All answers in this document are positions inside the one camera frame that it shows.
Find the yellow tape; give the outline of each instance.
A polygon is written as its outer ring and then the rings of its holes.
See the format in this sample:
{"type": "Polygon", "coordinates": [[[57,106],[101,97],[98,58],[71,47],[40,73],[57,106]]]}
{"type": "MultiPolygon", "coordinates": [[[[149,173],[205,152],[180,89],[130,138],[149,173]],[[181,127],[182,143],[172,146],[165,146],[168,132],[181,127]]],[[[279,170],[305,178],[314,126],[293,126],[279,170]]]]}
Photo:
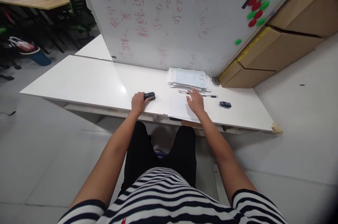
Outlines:
{"type": "Polygon", "coordinates": [[[262,31],[261,34],[259,34],[259,36],[257,38],[254,39],[254,41],[251,42],[250,45],[248,45],[248,47],[242,52],[241,56],[238,59],[235,59],[224,71],[223,73],[219,76],[222,77],[223,75],[225,75],[225,73],[232,68],[233,65],[235,65],[237,62],[240,62],[244,56],[249,52],[249,49],[257,42],[260,40],[261,37],[263,37],[267,31],[270,30],[270,27],[266,27],[265,30],[262,31]]]}

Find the white desk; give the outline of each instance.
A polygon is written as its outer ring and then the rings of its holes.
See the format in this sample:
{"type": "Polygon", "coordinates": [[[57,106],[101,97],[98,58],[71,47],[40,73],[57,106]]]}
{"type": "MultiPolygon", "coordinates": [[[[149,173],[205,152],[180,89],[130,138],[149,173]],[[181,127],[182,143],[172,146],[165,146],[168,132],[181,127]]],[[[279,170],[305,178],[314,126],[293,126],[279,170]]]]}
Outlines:
{"type": "Polygon", "coordinates": [[[75,55],[110,62],[113,61],[101,34],[80,49],[75,55]]]}
{"type": "MultiPolygon", "coordinates": [[[[212,88],[218,98],[205,97],[204,106],[215,124],[272,131],[273,120],[253,89],[212,88]],[[230,102],[232,107],[222,108],[220,101],[230,102]]],[[[123,117],[138,91],[156,94],[141,120],[176,123],[168,122],[166,116],[169,96],[176,90],[167,86],[163,70],[68,56],[21,93],[62,101],[61,106],[69,110],[123,117]]]]}

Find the whiteboard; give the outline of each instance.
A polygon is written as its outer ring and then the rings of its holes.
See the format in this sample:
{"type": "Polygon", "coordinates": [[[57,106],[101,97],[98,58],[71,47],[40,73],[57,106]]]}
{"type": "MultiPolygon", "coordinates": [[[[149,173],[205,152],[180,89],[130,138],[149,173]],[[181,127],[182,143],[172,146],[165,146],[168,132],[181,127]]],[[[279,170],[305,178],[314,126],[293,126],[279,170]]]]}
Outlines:
{"type": "MultiPolygon", "coordinates": [[[[218,75],[262,26],[249,27],[247,0],[90,0],[114,62],[218,75]]],[[[283,0],[269,0],[261,18],[283,0]]]]}

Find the cardboard box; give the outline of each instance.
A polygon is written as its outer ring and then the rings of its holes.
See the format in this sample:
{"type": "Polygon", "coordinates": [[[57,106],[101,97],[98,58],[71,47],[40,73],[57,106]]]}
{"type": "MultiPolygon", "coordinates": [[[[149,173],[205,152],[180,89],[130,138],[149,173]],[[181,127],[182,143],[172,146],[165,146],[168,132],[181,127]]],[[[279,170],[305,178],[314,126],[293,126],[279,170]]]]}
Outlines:
{"type": "Polygon", "coordinates": [[[324,38],[338,31],[338,0],[288,0],[268,24],[324,38]]]}
{"type": "Polygon", "coordinates": [[[245,69],[281,71],[323,41],[315,36],[263,27],[237,60],[245,69]]]}
{"type": "Polygon", "coordinates": [[[253,88],[272,76],[275,71],[245,69],[242,65],[233,62],[219,77],[224,88],[253,88]]]}

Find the knee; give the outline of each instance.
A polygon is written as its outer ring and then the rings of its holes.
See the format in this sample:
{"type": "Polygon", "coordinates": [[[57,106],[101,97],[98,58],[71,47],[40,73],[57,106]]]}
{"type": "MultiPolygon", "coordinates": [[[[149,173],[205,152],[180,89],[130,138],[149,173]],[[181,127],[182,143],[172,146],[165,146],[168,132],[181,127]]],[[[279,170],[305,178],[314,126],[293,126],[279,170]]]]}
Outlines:
{"type": "Polygon", "coordinates": [[[145,124],[143,124],[141,121],[136,121],[134,130],[135,129],[146,129],[145,124]]]}
{"type": "Polygon", "coordinates": [[[194,136],[196,136],[194,129],[189,126],[180,126],[179,131],[193,134],[194,136]]]}

